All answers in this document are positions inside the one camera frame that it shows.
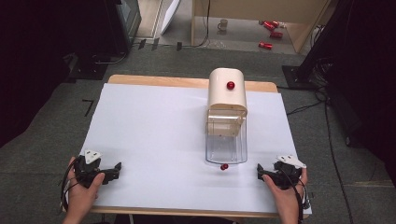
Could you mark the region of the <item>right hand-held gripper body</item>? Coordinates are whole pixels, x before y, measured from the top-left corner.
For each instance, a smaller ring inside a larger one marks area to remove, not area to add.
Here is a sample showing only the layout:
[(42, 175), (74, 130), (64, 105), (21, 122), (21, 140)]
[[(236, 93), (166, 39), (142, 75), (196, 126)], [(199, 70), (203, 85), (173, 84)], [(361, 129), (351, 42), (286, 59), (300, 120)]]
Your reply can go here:
[(300, 180), (302, 169), (306, 165), (293, 155), (277, 156), (274, 163), (274, 183), (281, 189), (294, 187)]

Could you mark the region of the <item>cream box with red knob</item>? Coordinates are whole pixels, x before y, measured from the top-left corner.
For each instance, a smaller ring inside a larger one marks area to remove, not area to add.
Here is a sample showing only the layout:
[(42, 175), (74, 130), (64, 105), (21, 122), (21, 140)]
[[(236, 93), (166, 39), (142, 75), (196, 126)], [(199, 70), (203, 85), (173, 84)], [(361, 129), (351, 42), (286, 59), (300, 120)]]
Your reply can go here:
[(209, 75), (209, 109), (231, 109), (248, 112), (243, 73), (234, 68), (217, 68)]

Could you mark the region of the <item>clear drawer with red knob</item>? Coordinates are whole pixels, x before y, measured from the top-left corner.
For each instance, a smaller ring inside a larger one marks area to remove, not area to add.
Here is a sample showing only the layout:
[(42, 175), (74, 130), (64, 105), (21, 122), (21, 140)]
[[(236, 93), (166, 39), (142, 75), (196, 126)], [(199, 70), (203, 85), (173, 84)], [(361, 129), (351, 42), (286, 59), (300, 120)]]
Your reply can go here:
[(221, 170), (248, 160), (247, 112), (209, 109), (205, 122), (205, 160)]

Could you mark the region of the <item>person's left hand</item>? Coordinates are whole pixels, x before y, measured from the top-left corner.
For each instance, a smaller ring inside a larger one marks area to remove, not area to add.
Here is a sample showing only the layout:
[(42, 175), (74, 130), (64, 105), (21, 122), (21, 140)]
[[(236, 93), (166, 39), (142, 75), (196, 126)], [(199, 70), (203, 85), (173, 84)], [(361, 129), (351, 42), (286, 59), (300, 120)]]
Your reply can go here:
[(70, 214), (85, 217), (90, 212), (93, 203), (97, 199), (97, 193), (102, 186), (104, 178), (105, 175), (103, 173), (98, 174), (91, 186), (86, 189), (77, 182), (75, 172), (70, 170), (67, 179), (70, 181), (70, 184), (73, 185), (73, 188), (68, 191), (68, 209), (66, 215)]

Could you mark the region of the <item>wooden cabinet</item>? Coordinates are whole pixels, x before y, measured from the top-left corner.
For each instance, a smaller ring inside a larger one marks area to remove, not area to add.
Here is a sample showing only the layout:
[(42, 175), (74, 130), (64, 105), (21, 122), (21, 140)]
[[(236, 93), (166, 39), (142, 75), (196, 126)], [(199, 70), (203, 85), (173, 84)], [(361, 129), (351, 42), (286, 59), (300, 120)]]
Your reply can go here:
[(191, 43), (195, 18), (281, 21), (296, 52), (300, 52), (332, 0), (191, 0)]

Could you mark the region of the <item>dark monitor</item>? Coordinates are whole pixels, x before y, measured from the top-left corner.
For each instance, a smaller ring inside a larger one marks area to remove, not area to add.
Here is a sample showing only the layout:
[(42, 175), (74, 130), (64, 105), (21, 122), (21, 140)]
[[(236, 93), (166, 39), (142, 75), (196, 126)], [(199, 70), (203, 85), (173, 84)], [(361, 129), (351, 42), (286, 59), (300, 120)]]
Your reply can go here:
[(116, 54), (127, 54), (142, 21), (137, 0), (106, 0), (111, 44)]

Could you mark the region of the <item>white board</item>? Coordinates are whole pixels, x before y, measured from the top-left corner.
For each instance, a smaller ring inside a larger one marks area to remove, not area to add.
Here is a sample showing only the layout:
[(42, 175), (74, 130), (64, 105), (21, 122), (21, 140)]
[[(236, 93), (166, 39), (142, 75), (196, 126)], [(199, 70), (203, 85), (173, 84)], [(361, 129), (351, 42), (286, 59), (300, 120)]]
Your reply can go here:
[(181, 3), (181, 0), (173, 0), (172, 3), (170, 4), (169, 8), (166, 10), (163, 18), (163, 25), (161, 28), (161, 34), (163, 35), (167, 28), (169, 27), (170, 23), (172, 22), (175, 14), (177, 13), (177, 10), (179, 8), (179, 5)]

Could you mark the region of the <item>black metal stand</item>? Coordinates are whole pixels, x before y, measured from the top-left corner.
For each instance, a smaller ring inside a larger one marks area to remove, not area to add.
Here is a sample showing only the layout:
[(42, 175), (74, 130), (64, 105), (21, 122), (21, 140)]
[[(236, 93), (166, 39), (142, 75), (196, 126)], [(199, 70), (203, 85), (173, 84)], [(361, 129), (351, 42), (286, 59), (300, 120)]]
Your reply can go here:
[(317, 87), (315, 67), (324, 61), (331, 61), (345, 47), (350, 10), (354, 3), (355, 0), (339, 0), (334, 13), (302, 64), (300, 66), (282, 66), (287, 89), (313, 90)]

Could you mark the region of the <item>person's right hand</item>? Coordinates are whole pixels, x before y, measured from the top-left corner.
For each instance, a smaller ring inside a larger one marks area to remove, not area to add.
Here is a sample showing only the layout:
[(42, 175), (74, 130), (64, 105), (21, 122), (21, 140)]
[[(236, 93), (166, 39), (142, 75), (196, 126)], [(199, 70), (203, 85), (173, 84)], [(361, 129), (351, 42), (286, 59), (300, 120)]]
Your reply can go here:
[(295, 188), (290, 189), (280, 189), (269, 175), (263, 175), (262, 178), (269, 190), (273, 193), (279, 216), (295, 215), (299, 217), (300, 203), (297, 201), (297, 194), (300, 194), (301, 198), (304, 197), (304, 186), (307, 184), (307, 170), (305, 168), (302, 169), (300, 182)]

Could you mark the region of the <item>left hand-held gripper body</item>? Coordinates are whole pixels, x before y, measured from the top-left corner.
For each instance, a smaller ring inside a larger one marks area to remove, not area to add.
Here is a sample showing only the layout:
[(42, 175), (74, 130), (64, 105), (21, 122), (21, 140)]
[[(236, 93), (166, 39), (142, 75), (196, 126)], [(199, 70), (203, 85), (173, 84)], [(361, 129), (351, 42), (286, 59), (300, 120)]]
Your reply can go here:
[(79, 155), (74, 165), (77, 182), (88, 189), (93, 180), (101, 173), (99, 169), (102, 154), (93, 150), (85, 150), (83, 155)]

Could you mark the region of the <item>black curtain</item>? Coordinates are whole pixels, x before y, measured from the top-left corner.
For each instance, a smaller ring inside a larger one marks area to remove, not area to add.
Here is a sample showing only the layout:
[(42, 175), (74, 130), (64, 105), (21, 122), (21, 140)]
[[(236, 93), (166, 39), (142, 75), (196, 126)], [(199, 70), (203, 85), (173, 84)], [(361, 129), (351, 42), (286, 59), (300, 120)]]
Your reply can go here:
[(64, 57), (92, 52), (88, 36), (111, 0), (0, 0), (0, 147), (23, 133), (67, 79)]
[(396, 0), (350, 0), (327, 79), (358, 117), (351, 135), (396, 187)]

